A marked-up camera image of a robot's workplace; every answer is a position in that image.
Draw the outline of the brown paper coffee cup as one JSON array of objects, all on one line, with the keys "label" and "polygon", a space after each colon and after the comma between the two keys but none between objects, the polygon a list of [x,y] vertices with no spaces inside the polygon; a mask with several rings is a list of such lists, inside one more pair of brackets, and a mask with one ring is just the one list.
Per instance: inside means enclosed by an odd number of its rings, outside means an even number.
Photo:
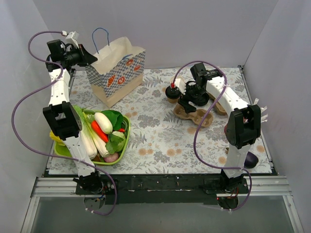
[{"label": "brown paper coffee cup", "polygon": [[169,97],[167,97],[167,100],[168,100],[169,103],[175,104],[175,103],[178,102],[179,97],[177,97],[177,98],[169,98]]}]

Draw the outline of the black plastic cup lid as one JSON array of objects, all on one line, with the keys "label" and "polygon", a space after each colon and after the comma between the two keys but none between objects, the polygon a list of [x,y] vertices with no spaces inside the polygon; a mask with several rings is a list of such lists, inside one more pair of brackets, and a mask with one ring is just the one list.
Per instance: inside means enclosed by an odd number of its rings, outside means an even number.
[{"label": "black plastic cup lid", "polygon": [[168,86],[165,90],[166,97],[172,100],[176,100],[180,97],[181,92],[177,87],[172,88],[171,86]]}]

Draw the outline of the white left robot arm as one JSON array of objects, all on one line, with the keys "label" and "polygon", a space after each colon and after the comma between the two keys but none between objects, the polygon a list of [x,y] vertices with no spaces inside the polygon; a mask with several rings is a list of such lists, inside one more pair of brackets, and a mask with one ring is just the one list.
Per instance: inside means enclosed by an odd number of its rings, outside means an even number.
[{"label": "white left robot arm", "polygon": [[43,108],[43,115],[53,134],[61,139],[75,160],[79,176],[75,182],[83,190],[99,194],[104,185],[92,162],[97,156],[97,148],[83,120],[82,110],[73,107],[69,101],[71,67],[86,67],[96,62],[97,58],[77,43],[72,44],[70,50],[59,39],[47,42],[47,46],[50,55],[46,67],[53,85],[50,102]]}]

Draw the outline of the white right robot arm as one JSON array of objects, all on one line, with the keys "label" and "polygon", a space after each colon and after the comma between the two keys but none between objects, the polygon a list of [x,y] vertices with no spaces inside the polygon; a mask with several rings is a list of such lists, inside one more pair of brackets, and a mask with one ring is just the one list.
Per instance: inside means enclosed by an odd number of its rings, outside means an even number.
[{"label": "white right robot arm", "polygon": [[194,83],[172,81],[180,91],[178,103],[185,113],[194,113],[196,106],[203,106],[212,95],[215,103],[219,103],[229,119],[225,127],[225,135],[229,142],[229,150],[224,167],[217,179],[208,179],[204,189],[210,193],[223,191],[233,192],[245,179],[244,162],[247,154],[257,138],[260,137],[261,108],[242,100],[227,84],[226,75],[217,67],[213,70],[205,68],[204,61],[193,61],[190,69]]}]

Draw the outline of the blue checkered paper bag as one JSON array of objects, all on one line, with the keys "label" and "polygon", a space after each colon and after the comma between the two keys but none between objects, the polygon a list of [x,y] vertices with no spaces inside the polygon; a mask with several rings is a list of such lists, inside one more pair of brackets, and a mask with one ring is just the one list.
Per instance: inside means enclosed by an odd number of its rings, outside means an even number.
[{"label": "blue checkered paper bag", "polygon": [[145,49],[133,46],[124,36],[99,49],[92,34],[97,61],[86,66],[93,94],[107,107],[112,107],[143,81]]}]

